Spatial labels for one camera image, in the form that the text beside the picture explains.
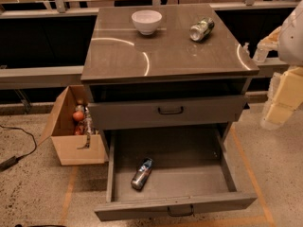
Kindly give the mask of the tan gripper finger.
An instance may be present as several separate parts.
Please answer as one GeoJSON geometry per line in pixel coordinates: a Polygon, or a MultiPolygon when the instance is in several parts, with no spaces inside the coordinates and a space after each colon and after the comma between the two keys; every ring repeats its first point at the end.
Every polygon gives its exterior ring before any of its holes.
{"type": "Polygon", "coordinates": [[[266,101],[260,119],[260,125],[268,131],[277,130],[292,116],[293,110],[266,101]]]}

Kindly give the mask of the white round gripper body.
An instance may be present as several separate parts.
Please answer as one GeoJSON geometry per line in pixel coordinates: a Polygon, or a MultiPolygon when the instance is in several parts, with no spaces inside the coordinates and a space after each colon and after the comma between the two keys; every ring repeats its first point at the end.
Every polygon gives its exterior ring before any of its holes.
{"type": "Polygon", "coordinates": [[[303,68],[291,67],[283,74],[274,73],[268,90],[270,109],[295,111],[303,102],[303,68]]]}

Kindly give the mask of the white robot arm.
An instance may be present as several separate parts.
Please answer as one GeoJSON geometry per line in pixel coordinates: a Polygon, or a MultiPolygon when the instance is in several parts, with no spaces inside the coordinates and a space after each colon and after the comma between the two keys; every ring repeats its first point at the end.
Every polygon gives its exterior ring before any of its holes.
{"type": "Polygon", "coordinates": [[[260,125],[266,130],[281,127],[303,103],[303,1],[281,26],[258,43],[253,57],[265,62],[270,51],[289,65],[283,74],[274,73],[260,125]]]}

